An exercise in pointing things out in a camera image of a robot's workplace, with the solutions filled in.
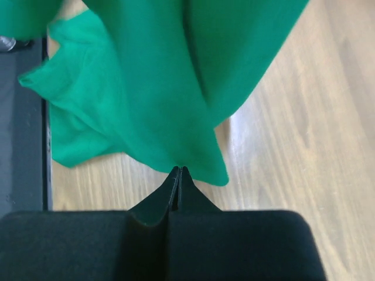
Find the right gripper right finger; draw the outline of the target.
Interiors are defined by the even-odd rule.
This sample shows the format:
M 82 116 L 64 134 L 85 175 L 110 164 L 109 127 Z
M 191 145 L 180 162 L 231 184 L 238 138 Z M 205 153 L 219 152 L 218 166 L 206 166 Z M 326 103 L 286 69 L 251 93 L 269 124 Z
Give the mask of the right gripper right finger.
M 196 187 L 187 167 L 180 169 L 177 210 L 180 212 L 221 212 L 221 209 Z

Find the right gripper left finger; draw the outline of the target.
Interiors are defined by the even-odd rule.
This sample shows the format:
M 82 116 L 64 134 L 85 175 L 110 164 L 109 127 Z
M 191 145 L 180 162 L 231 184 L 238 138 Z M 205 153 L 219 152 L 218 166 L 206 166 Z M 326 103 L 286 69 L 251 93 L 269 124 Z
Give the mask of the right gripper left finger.
M 168 215 L 178 185 L 179 168 L 174 167 L 164 182 L 149 196 L 129 209 L 129 213 L 147 227 L 158 225 Z

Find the green t shirt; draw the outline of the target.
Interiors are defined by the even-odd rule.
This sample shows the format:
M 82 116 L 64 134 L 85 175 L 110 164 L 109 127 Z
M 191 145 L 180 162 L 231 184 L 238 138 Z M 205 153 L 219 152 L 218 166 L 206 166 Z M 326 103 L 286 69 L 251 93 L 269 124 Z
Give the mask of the green t shirt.
M 1 35 L 60 45 L 22 75 L 49 102 L 52 157 L 66 167 L 123 152 L 224 186 L 214 133 L 255 88 L 306 1 L 2 1 Z

